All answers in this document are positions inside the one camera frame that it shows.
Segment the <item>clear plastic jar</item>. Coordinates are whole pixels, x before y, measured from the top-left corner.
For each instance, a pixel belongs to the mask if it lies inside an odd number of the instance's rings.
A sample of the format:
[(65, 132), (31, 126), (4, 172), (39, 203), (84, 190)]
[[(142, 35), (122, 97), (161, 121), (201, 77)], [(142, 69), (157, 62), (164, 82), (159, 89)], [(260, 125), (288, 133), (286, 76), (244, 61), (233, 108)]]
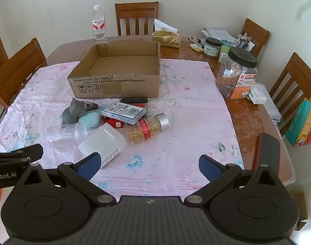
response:
[(76, 145), (79, 145), (87, 137), (87, 127), (84, 123), (81, 122), (70, 125), (52, 126), (49, 127), (46, 131), (46, 138), (48, 142), (71, 140)]

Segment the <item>white plastic bottle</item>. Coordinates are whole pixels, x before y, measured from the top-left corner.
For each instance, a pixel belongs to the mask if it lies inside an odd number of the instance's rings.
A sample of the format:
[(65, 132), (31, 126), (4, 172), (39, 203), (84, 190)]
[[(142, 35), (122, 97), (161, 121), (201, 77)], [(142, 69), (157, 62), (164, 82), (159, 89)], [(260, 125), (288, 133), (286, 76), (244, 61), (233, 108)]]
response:
[(101, 168), (107, 165), (126, 147), (127, 142), (122, 134), (108, 123), (103, 124), (86, 140), (78, 145), (79, 151), (85, 156), (99, 153)]

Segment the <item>light blue earbud case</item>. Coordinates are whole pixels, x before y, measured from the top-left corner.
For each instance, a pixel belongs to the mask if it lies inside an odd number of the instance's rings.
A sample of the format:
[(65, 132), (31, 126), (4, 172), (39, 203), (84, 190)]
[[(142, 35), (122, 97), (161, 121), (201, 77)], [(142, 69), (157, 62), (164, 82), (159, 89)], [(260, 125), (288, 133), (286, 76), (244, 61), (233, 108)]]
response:
[(79, 123), (83, 123), (87, 130), (92, 130), (101, 125), (102, 119), (98, 111), (90, 111), (84, 116), (80, 117)]

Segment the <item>red toy train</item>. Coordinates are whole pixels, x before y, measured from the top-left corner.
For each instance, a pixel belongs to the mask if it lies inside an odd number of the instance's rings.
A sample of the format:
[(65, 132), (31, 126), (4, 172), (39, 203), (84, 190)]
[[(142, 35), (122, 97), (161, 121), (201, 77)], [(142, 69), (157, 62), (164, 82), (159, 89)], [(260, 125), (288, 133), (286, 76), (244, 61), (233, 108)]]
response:
[(101, 116), (101, 119), (103, 120), (103, 123), (108, 123), (114, 129), (122, 129), (124, 127), (124, 123), (118, 119), (113, 119), (106, 116)]

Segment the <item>gold capsule bottle silver cap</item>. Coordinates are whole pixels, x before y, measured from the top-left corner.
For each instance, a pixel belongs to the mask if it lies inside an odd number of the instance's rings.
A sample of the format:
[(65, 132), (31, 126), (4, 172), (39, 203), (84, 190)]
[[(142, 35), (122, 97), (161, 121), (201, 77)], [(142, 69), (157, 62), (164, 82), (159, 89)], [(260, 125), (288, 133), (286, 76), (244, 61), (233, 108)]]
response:
[(160, 132), (170, 129), (170, 121), (165, 113), (155, 116), (148, 116), (138, 120), (138, 122), (126, 128), (127, 138), (131, 144), (136, 144), (148, 140)]

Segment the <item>black box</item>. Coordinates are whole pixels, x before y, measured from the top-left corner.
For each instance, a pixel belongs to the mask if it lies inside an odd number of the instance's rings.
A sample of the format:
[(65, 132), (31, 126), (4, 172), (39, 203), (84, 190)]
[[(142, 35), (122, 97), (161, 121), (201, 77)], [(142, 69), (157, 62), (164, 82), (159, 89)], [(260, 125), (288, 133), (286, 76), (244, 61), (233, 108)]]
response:
[(148, 99), (146, 97), (124, 97), (120, 102), (125, 104), (146, 104)]

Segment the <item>phone in red case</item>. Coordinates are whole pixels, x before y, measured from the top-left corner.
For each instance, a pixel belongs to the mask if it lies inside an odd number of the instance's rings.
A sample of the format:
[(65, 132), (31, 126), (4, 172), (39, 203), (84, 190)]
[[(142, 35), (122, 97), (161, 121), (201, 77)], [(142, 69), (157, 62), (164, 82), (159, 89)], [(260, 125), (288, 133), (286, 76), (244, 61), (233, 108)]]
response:
[(268, 165), (276, 174), (279, 170), (280, 141), (266, 132), (261, 132), (256, 139), (252, 169)]

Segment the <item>pink floral tablecloth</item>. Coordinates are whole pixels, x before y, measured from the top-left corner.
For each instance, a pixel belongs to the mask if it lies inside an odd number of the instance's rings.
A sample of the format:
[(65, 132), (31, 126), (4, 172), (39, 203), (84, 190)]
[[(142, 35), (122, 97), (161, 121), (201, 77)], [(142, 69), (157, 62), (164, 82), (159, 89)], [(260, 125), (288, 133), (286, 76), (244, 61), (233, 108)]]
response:
[[(83, 158), (75, 138), (57, 138), (49, 127), (60, 127), (73, 92), (68, 82), (75, 62), (39, 69), (20, 91), (0, 123), (0, 153), (39, 143), (40, 165), (56, 168)], [(243, 166), (237, 135), (210, 65), (202, 61), (163, 59), (159, 95), (142, 106), (147, 117), (164, 113), (169, 127), (142, 131), (145, 118), (137, 109), (120, 106), (115, 98), (97, 100), (99, 112), (117, 111), (111, 127), (125, 138), (124, 148), (111, 149), (111, 161), (91, 179), (115, 198), (123, 195), (185, 198), (207, 184), (198, 162), (205, 154), (221, 164)]]

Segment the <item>white small box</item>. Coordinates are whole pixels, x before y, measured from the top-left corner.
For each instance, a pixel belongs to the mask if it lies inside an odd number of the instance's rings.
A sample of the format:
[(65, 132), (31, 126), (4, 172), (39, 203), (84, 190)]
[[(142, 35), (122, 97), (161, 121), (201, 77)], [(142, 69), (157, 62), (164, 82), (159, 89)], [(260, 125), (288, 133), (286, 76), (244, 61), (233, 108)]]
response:
[(267, 101), (265, 94), (262, 92), (258, 85), (253, 85), (251, 87), (248, 98), (255, 105), (263, 105)]

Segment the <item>wooden chair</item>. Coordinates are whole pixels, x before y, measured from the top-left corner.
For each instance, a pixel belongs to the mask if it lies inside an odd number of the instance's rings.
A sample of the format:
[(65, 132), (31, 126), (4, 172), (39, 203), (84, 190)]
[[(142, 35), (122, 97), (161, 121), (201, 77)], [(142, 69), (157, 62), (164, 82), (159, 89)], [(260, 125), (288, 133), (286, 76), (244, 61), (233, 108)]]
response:
[(39, 68), (47, 65), (37, 38), (24, 46), (0, 68), (0, 104), (7, 109)]
[(282, 116), (278, 124), (283, 136), (301, 102), (311, 96), (311, 68), (294, 52), (269, 92)]
[(126, 36), (131, 35), (130, 22), (135, 20), (135, 35), (140, 35), (140, 20), (144, 20), (143, 34), (149, 35), (149, 20), (158, 18), (159, 2), (116, 3), (116, 23), (118, 36), (122, 36), (121, 20), (125, 20)]

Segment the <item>cardboard box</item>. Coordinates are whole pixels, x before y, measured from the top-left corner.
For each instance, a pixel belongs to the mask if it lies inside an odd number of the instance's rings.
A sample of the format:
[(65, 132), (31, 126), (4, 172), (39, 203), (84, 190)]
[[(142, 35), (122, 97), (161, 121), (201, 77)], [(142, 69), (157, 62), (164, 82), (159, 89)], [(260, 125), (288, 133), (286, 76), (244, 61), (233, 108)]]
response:
[(159, 95), (160, 43), (114, 41), (94, 45), (68, 75), (75, 98)]

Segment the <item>small glass jar black lid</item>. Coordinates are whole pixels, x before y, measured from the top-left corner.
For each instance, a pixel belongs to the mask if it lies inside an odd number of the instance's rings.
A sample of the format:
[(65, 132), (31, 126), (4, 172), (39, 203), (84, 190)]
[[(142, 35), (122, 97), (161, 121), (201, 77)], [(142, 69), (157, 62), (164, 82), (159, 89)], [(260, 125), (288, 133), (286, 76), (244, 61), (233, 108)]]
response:
[(204, 54), (209, 58), (217, 58), (221, 49), (221, 41), (215, 38), (206, 38), (204, 43)]

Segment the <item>pen holder with pens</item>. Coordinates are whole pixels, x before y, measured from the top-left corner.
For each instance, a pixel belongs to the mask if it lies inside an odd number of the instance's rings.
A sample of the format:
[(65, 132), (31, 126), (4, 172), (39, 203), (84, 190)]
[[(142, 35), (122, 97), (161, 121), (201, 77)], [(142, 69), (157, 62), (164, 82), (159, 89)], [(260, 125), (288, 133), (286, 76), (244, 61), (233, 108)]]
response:
[(236, 47), (243, 49), (245, 51), (251, 52), (255, 47), (252, 37), (247, 33), (239, 34), (238, 38), (235, 40)]

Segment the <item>clear water bottle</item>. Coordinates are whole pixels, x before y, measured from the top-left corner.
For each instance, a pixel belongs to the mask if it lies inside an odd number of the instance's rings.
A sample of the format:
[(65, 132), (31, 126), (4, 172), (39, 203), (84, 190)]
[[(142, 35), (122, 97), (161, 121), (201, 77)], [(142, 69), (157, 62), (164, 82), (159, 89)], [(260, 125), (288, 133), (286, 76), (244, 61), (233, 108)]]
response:
[(107, 43), (106, 18), (99, 4), (94, 5), (92, 18), (93, 38), (96, 44)]

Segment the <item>gold tissue pack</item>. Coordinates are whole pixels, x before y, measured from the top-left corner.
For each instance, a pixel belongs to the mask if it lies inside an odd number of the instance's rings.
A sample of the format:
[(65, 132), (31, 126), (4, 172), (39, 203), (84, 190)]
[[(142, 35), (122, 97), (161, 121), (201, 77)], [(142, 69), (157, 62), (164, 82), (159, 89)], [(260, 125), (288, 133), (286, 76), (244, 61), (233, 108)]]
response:
[(178, 30), (156, 18), (154, 19), (152, 39), (159, 42), (163, 47), (179, 49), (181, 44), (181, 35), (178, 33)]

